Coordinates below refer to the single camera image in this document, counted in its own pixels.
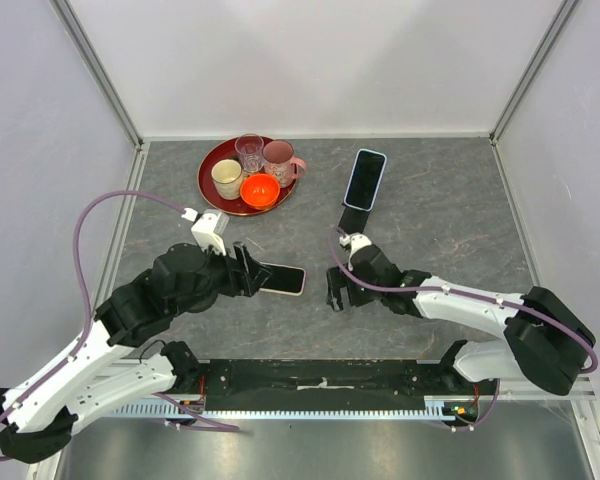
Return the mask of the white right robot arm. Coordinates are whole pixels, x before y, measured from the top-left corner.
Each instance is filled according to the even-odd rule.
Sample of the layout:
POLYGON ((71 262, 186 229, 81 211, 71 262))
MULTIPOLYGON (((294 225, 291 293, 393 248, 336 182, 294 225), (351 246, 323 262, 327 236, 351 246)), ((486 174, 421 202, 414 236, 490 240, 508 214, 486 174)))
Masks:
POLYGON ((429 272, 402 270, 366 235, 342 234, 347 260, 327 272, 327 303, 335 311, 378 302, 396 315, 445 320, 490 335, 460 340, 446 352, 438 381, 447 392, 472 383, 523 377, 558 396, 599 365, 596 339, 550 290, 497 293, 446 281, 429 272))

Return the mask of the black folding phone stand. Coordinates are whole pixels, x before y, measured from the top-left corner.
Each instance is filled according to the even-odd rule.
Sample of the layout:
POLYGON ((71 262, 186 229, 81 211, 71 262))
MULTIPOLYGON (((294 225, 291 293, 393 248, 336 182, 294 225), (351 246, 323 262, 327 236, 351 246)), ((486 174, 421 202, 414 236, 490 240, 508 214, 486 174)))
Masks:
POLYGON ((338 235, 344 237, 345 235, 351 236, 354 234, 363 234, 369 214, 369 211, 344 206, 337 227, 338 235))

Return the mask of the beige case phone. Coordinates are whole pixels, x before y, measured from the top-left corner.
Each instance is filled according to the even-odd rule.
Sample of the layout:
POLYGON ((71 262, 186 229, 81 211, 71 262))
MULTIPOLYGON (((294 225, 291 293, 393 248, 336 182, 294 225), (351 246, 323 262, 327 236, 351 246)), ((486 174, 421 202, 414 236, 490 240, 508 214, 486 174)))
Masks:
POLYGON ((305 269, 271 263, 265 263, 265 266, 272 275, 260 287, 261 292, 295 297, 304 292, 307 277, 305 269))

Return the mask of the blue case phone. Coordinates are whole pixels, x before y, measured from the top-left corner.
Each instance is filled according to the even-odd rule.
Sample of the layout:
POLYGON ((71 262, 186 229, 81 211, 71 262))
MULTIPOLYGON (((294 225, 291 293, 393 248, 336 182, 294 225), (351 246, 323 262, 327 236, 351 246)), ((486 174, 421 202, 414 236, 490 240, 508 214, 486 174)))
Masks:
POLYGON ((383 153, 360 149, 354 161, 343 204, 360 211, 372 210, 387 163, 383 153))

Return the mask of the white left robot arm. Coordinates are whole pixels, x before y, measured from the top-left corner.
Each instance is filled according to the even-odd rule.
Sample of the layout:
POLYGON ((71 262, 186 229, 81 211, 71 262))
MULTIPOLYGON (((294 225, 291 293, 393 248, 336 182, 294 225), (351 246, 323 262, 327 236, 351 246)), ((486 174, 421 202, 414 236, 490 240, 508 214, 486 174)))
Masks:
POLYGON ((253 296, 273 275, 237 242, 232 255, 180 243, 116 288, 80 336, 20 386, 0 388, 0 462, 35 464, 62 450, 92 421, 146 395, 188 393, 201 366, 183 341, 104 381, 96 377, 184 313, 219 296, 253 296))

